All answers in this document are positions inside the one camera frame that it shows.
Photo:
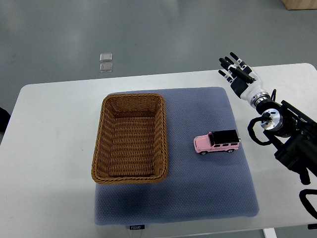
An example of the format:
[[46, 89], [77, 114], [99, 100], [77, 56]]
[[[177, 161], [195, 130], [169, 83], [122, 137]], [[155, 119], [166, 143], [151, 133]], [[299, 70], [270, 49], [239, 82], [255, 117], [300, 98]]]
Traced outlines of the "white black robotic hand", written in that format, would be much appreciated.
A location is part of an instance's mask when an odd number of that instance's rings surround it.
[[270, 95], [263, 89], [263, 82], [257, 73], [233, 52], [230, 57], [220, 58], [219, 62], [222, 70], [218, 73], [240, 99], [247, 101], [253, 108], [270, 100]]

